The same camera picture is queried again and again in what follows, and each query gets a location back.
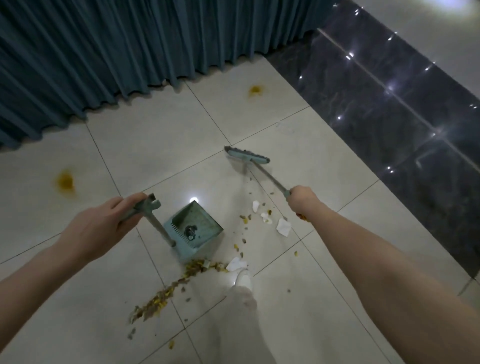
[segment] teal curtain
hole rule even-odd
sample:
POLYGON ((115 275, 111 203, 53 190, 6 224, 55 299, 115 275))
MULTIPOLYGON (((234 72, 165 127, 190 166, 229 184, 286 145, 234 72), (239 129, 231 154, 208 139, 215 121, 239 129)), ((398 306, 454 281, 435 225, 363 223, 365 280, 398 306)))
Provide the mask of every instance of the teal curtain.
POLYGON ((266 53, 331 0, 0 0, 0 145, 19 147, 115 96, 266 53))

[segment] hand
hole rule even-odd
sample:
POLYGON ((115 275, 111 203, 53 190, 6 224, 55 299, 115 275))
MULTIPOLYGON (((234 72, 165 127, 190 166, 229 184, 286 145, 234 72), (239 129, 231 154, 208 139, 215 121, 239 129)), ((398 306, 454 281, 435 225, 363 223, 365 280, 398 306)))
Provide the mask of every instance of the hand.
POLYGON ((313 193, 310 187, 295 186, 290 190, 290 196, 287 197, 287 202, 293 212, 297 216, 308 218, 311 210, 322 202, 313 193))
POLYGON ((87 265, 108 252, 138 224, 142 214, 124 222, 120 220, 137 202, 146 198, 141 192, 125 199, 118 196, 80 212, 52 248, 72 264, 87 265))

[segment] black marble floor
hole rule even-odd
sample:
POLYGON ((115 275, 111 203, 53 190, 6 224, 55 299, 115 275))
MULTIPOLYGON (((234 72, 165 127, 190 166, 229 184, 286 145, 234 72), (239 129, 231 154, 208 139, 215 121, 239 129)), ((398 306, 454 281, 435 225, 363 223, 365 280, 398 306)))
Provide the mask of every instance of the black marble floor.
POLYGON ((476 276, 480 101, 350 0, 267 59, 476 276))

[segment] foot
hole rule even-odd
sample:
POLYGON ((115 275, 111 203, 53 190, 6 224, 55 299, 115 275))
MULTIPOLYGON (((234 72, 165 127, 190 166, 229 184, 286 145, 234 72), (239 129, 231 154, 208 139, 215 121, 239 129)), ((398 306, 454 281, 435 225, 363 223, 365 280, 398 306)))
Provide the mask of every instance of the foot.
POLYGON ((237 275, 237 279, 235 280, 235 286, 245 287, 253 292, 252 276, 250 275, 250 272, 247 268, 242 269, 239 272, 239 274, 237 275))

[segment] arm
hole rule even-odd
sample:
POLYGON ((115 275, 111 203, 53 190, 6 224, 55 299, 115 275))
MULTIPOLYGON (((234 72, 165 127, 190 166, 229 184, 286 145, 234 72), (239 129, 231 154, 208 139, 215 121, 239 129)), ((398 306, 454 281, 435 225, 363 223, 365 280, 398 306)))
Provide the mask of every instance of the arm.
POLYGON ((480 363, 480 317, 389 242, 321 203, 308 187, 288 203, 312 222, 370 318, 406 363, 480 363))
POLYGON ((100 258, 142 218, 122 217, 147 196, 114 197, 79 213, 51 247, 0 282, 0 352, 63 283, 100 258))

